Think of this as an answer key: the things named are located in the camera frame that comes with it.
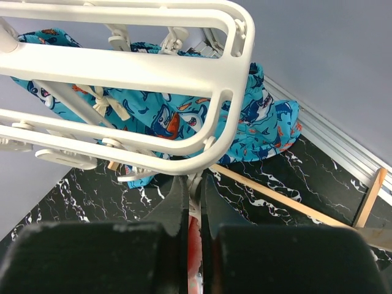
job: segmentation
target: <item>blue cloth with shark pattern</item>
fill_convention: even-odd
[[[20,35],[19,41],[81,47],[78,42],[61,29],[44,29],[42,31],[30,32]],[[131,45],[131,51],[133,52],[157,54],[159,50],[160,46],[150,43],[139,42]],[[178,54],[204,57],[196,51],[188,53],[180,51]],[[252,63],[249,69],[236,136],[230,149],[219,160],[219,163],[230,164],[269,158],[289,148],[300,135],[301,125],[297,121],[299,112],[297,102],[287,100],[274,101],[265,89],[263,79],[264,75],[261,65]],[[79,116],[33,81],[19,80],[17,78],[13,78],[13,80],[38,97],[42,102],[45,102],[45,105],[60,117],[83,123]],[[96,104],[92,95],[84,92],[76,85],[70,86],[87,103],[92,106]],[[130,119],[123,121],[111,107],[108,107],[105,118],[115,128],[170,140],[182,140],[198,132],[203,125],[209,106],[209,98],[177,94],[104,88],[104,95],[112,96],[130,114]],[[215,137],[219,137],[225,127],[229,108],[230,102],[222,104]],[[156,154],[161,158],[170,158],[168,154]],[[129,182],[129,186],[145,186],[152,178],[148,177]]]

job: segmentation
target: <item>white plastic frame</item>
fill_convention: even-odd
[[[222,135],[212,147],[200,155],[171,161],[170,164],[165,159],[144,154],[7,126],[0,126],[0,137],[117,161],[169,175],[195,173],[215,163],[225,154],[235,136],[243,102],[255,36],[254,22],[248,12],[239,5],[225,0],[95,0],[88,1],[95,6],[83,6],[85,2],[0,1],[0,16],[125,25],[218,28],[227,33],[225,51],[219,59],[208,59],[42,46],[18,43],[0,27],[0,51],[3,52],[0,53],[0,74],[24,80],[79,83],[210,97],[211,102],[202,129],[191,138],[171,141],[8,110],[0,110],[0,120],[23,121],[33,127],[82,137],[111,138],[137,149],[188,155],[204,148],[204,142],[214,134],[221,103],[224,100],[231,100]],[[245,39],[236,33],[235,20],[246,24]],[[83,61],[83,67],[80,67],[80,61]],[[132,70],[127,70],[124,74],[123,69],[130,68]]]

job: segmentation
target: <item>gray wall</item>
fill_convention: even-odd
[[[19,33],[45,28],[61,28],[88,48],[109,49],[110,31],[102,24],[59,21],[6,19]],[[167,28],[132,27],[131,40],[160,43]],[[199,29],[191,29],[192,38],[185,48],[202,39]],[[0,75],[0,108],[33,114],[55,116],[34,96],[16,85],[9,77]],[[0,239],[2,239],[61,179],[69,168],[51,164],[34,157],[34,153],[0,152]]]
[[[265,73],[392,165],[392,1],[235,2]]]

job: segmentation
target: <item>fabric tie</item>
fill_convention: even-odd
[[[90,86],[80,84],[77,84],[77,86],[96,98],[96,104],[93,106],[93,109],[103,117],[105,116],[106,109],[111,106],[121,120],[126,121],[130,119],[128,111],[116,99],[112,98],[112,96],[104,96],[103,87],[95,86],[94,92]]]

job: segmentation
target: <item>black marble surface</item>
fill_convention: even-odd
[[[303,136],[283,154],[229,168],[349,225],[368,189]],[[129,189],[126,183],[117,182],[118,175],[107,170],[104,161],[95,170],[72,169],[0,242],[0,260],[26,225],[139,220],[168,194],[172,183],[170,176],[157,175],[150,185]],[[319,224],[224,175],[215,172],[214,177],[221,196],[253,223]],[[378,197],[366,226],[392,228],[391,206]],[[392,254],[376,248],[371,252],[380,270],[392,267]]]

